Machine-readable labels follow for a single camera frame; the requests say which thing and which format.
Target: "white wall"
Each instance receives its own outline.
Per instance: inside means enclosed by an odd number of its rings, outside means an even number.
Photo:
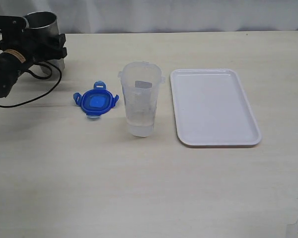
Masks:
[[[39,10],[63,33],[298,30],[298,0],[0,0],[0,14]]]

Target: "clear plastic cup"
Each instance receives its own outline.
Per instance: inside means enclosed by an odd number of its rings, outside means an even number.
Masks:
[[[118,77],[123,87],[128,131],[140,137],[151,135],[159,86],[165,80],[161,69],[155,64],[133,62]]]

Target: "stainless steel cup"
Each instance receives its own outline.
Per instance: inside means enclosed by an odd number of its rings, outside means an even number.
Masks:
[[[57,36],[59,34],[57,17],[52,12],[36,11],[25,15],[24,18],[28,21],[28,29],[32,31],[33,36],[42,41],[48,37]],[[56,65],[63,72],[65,68],[64,59],[53,59],[49,62]],[[45,74],[50,73],[45,67],[41,67],[41,69]],[[52,70],[53,74],[57,72],[55,68],[52,68]]]

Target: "rectangular tray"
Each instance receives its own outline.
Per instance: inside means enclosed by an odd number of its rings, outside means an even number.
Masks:
[[[254,146],[261,133],[237,74],[177,69],[171,89],[179,139],[189,146]]]

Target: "wooden table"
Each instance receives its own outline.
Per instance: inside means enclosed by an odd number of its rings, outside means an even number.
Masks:
[[[37,102],[0,109],[0,238],[283,238],[298,218],[298,32],[67,35],[66,70]],[[155,132],[127,133],[123,98],[90,121],[73,93],[157,64],[167,77]],[[231,68],[263,135],[255,148],[177,139],[170,73]],[[55,81],[23,75],[2,104]]]

